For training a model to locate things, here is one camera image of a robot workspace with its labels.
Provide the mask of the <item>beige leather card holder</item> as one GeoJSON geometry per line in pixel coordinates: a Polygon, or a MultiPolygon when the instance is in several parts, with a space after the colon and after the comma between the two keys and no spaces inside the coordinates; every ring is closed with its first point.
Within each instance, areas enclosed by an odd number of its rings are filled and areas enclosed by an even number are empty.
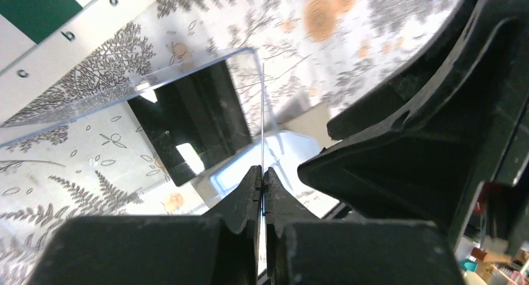
{"type": "Polygon", "coordinates": [[[299,179],[298,166],[334,145],[326,128],[330,118],[328,105],[317,104],[296,117],[287,118],[276,130],[269,129],[264,136],[257,136],[254,143],[201,173],[193,187],[203,201],[191,213],[205,213],[238,186],[251,166],[260,165],[264,171],[272,168],[284,188],[322,218],[339,202],[305,185],[299,179]]]}

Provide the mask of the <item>black credit card stack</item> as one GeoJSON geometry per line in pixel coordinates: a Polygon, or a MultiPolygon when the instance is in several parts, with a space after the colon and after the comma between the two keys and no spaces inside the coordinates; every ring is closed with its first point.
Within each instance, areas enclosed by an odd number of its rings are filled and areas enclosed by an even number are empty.
{"type": "Polygon", "coordinates": [[[156,156],[182,186],[252,142],[226,62],[128,101],[156,156]]]}

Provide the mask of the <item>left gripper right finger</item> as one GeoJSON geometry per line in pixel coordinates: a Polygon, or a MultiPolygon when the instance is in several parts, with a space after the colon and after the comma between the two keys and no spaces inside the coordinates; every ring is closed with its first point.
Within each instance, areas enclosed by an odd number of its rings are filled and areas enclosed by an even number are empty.
{"type": "Polygon", "coordinates": [[[440,231],[421,220],[322,220],[263,177],[272,284],[463,284],[440,231]]]}

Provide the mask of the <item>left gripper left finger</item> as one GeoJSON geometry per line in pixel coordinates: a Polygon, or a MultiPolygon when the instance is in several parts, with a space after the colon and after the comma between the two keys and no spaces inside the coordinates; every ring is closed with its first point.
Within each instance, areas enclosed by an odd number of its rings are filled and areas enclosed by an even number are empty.
{"type": "Polygon", "coordinates": [[[200,216],[81,216],[52,237],[29,284],[256,284],[262,168],[200,216]]]}

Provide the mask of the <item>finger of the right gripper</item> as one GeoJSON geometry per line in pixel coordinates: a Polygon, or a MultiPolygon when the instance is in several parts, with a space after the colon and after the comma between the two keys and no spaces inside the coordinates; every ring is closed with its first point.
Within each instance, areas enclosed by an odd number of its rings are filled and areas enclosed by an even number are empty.
{"type": "Polygon", "coordinates": [[[528,0],[477,0],[408,102],[298,176],[368,217],[434,221],[452,246],[488,187],[486,233],[528,241],[528,0]]]}

